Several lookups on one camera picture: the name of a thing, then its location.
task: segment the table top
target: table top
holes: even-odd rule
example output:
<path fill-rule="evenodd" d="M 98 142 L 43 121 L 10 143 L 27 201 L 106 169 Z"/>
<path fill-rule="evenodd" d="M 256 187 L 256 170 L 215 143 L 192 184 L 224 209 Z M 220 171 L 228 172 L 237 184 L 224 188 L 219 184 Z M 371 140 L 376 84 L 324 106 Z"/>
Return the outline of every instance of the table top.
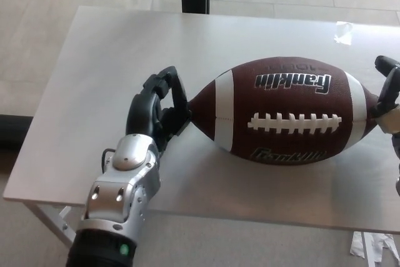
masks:
<path fill-rule="evenodd" d="M 6 199 L 83 206 L 101 153 L 124 135 L 132 97 L 175 65 L 188 99 L 238 64 L 302 56 L 340 67 L 379 94 L 377 55 L 400 59 L 400 28 L 79 8 L 4 192 Z M 171 100 L 164 102 L 171 105 Z M 398 159 L 376 128 L 334 158 L 267 166 L 237 158 L 193 125 L 161 159 L 150 208 L 173 214 L 400 233 Z"/>

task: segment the tiled floor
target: tiled floor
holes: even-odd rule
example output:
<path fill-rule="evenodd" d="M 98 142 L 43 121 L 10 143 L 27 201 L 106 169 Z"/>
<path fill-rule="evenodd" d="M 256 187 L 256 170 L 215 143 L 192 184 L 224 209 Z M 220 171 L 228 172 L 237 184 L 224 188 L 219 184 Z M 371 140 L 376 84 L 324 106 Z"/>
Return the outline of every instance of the tiled floor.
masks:
<path fill-rule="evenodd" d="M 181 11 L 180 0 L 0 0 L 0 114 L 34 114 L 80 5 Z M 390 26 L 400 25 L 398 11 L 400 0 L 211 0 L 212 14 Z M 6 179 L 1 177 L 1 190 Z M 65 248 L 26 209 L 3 200 L 0 208 L 10 237 L 0 238 L 1 266 L 62 266 Z M 364 266 L 344 258 L 351 233 L 169 218 L 155 216 L 147 224 L 138 266 Z M 194 234 L 196 228 L 204 230 Z"/>

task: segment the robotic hand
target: robotic hand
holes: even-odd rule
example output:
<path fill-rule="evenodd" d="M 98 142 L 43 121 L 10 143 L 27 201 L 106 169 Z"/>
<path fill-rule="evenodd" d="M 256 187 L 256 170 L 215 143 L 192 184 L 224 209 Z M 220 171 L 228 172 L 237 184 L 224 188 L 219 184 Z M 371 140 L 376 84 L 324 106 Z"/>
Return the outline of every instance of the robotic hand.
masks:
<path fill-rule="evenodd" d="M 385 56 L 378 56 L 375 67 L 386 77 L 386 81 L 372 114 L 382 131 L 392 134 L 393 148 L 400 159 L 400 106 L 395 102 L 400 91 L 400 63 Z M 396 189 L 400 195 L 400 177 L 396 181 Z"/>
<path fill-rule="evenodd" d="M 160 188 L 160 157 L 190 118 L 175 67 L 153 74 L 143 88 L 132 100 L 126 136 L 103 152 L 103 174 L 89 192 L 67 267 L 132 266 L 146 206 Z M 169 89 L 174 107 L 162 110 Z"/>

